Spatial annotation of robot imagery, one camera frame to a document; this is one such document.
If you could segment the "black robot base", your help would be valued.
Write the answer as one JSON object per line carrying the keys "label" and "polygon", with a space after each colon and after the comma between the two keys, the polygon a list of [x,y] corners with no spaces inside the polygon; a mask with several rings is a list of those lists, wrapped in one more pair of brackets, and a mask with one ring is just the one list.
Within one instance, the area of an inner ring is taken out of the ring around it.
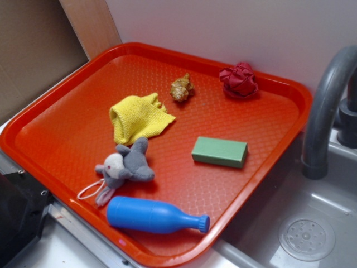
{"label": "black robot base", "polygon": [[9,267],[41,239],[51,198],[26,171],[1,175],[1,267]]}

